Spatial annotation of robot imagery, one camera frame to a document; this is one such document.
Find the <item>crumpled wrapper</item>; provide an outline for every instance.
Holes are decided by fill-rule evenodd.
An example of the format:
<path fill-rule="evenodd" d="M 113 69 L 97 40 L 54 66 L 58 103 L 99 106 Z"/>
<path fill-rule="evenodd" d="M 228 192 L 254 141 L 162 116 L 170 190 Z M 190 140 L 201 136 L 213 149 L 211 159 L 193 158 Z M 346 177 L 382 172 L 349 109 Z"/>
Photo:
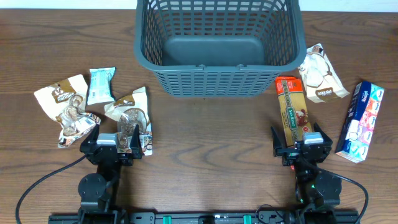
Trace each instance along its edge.
<path fill-rule="evenodd" d="M 131 153 L 129 143 L 138 124 L 142 151 L 152 155 L 152 125 L 148 116 L 148 100 L 145 87 L 104 106 L 105 116 L 118 122 L 119 153 Z"/>
<path fill-rule="evenodd" d="M 99 117 L 85 112 L 86 93 L 83 75 L 67 78 L 34 93 L 47 116 L 62 127 L 59 148 L 69 147 L 101 122 Z"/>
<path fill-rule="evenodd" d="M 349 94 L 331 66 L 322 44 L 307 49 L 307 56 L 298 70 L 307 98 L 315 103 L 335 101 Z"/>

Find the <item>brown snack bag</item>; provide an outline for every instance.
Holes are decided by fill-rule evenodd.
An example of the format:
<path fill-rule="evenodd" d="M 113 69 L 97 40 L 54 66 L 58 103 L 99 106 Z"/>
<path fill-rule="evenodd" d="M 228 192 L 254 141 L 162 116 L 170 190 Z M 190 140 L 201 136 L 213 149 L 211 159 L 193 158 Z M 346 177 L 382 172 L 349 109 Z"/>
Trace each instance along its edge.
<path fill-rule="evenodd" d="M 305 104 L 301 80 L 295 77 L 278 77 L 275 80 L 280 113 L 284 124 L 287 147 L 295 141 L 301 141 L 303 134 L 312 132 L 308 120 L 308 110 Z"/>
<path fill-rule="evenodd" d="M 131 153 L 129 142 L 138 124 L 140 141 L 145 156 L 152 155 L 152 125 L 148 116 L 148 99 L 145 87 L 105 105 L 105 116 L 118 122 L 119 153 Z"/>
<path fill-rule="evenodd" d="M 59 148 L 69 147 L 101 122 L 99 117 L 85 112 L 86 93 L 83 75 L 67 78 L 34 93 L 47 116 L 62 127 Z"/>

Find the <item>wood grain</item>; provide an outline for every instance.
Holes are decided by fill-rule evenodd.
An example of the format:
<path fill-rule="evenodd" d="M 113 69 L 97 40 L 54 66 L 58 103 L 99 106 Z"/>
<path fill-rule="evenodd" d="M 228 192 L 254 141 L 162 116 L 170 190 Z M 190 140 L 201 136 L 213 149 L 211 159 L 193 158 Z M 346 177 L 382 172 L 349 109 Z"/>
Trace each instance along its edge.
<path fill-rule="evenodd" d="M 19 197 L 37 179 L 78 159 L 77 141 L 57 149 L 60 126 L 33 92 L 89 68 L 117 67 L 116 98 L 148 87 L 153 156 L 123 169 L 118 204 L 166 211 L 254 210 L 294 202 L 294 173 L 272 156 L 270 126 L 281 127 L 272 85 L 260 96 L 176 99 L 134 59 L 134 11 L 0 10 L 0 223 L 15 223 Z M 370 203 L 362 223 L 398 222 L 398 14 L 304 12 L 307 45 L 321 42 L 349 91 L 361 80 L 387 88 L 368 158 L 362 164 L 331 154 L 320 167 L 362 183 Z M 293 71 L 287 75 L 298 75 Z M 312 122 L 334 142 L 351 96 L 328 104 L 307 100 Z M 115 132 L 103 104 L 87 107 Z M 77 185 L 88 161 L 49 178 L 25 199 L 21 218 L 46 223 L 51 213 L 80 206 Z M 363 206 L 363 193 L 343 184 L 340 208 Z"/>

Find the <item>green label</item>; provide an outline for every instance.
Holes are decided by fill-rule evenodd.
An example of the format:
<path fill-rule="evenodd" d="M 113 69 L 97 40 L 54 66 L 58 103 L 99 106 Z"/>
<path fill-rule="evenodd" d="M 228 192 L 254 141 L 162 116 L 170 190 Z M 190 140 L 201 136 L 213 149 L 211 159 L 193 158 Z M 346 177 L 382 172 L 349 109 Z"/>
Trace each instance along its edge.
<path fill-rule="evenodd" d="M 289 126 L 290 126 L 291 130 L 296 130 L 297 123 L 296 123 L 296 119 L 295 119 L 294 109 L 292 107 L 288 107 L 288 108 L 286 108 L 286 113 L 287 113 L 287 117 L 289 120 Z"/>

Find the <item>green connector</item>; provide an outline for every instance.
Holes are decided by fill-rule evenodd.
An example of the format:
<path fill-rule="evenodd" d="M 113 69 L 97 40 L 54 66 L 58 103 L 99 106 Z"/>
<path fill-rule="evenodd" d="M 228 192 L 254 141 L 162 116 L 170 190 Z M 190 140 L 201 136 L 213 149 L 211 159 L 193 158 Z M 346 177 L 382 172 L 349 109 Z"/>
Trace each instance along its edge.
<path fill-rule="evenodd" d="M 243 224 L 252 224 L 251 223 L 251 215 L 244 215 L 243 216 Z"/>
<path fill-rule="evenodd" d="M 163 217 L 163 224 L 172 224 L 172 217 Z"/>

